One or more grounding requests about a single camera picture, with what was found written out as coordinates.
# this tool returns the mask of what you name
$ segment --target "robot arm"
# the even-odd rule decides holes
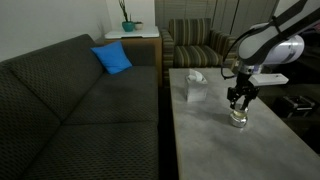
[[[257,78],[253,74],[260,73],[260,65],[296,60],[304,47],[302,38],[296,34],[319,22],[320,1],[300,0],[271,22],[253,26],[251,33],[245,36],[238,46],[239,73],[236,87],[228,89],[230,107],[235,109],[238,99],[244,96],[239,110],[245,111],[249,102],[255,99],[259,92],[259,88],[255,87],[259,82],[255,81]],[[274,75],[273,78],[281,81],[270,81],[263,85],[283,84],[288,81],[281,74]]]

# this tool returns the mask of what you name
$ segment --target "curtain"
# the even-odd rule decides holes
[[[212,27],[238,36],[252,25],[268,22],[279,0],[155,0],[156,26],[170,19],[211,18]]]

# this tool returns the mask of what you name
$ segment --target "striped armchair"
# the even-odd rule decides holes
[[[218,67],[235,41],[229,34],[210,29],[211,19],[171,19],[169,30],[161,30],[162,78],[169,86],[169,68]],[[225,67],[233,68],[235,48],[228,54]]]

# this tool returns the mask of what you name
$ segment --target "tissue box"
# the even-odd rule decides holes
[[[208,82],[203,77],[201,81],[190,80],[188,76],[185,79],[185,92],[188,102],[205,101],[208,91]]]

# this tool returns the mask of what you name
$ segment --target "sofa cushion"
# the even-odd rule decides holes
[[[158,179],[156,123],[61,126],[25,179]]]
[[[103,72],[82,35],[11,60],[13,73],[61,120],[65,119]]]
[[[178,46],[208,45],[211,19],[171,19],[169,32]]]
[[[59,124],[45,104],[0,67],[0,179],[17,179]]]
[[[103,74],[64,124],[158,121],[154,66],[134,66]]]
[[[176,46],[173,67],[212,67],[220,64],[222,56],[209,46]]]
[[[110,74],[115,74],[132,66],[125,55],[121,41],[116,41],[91,50],[97,55],[103,66]]]

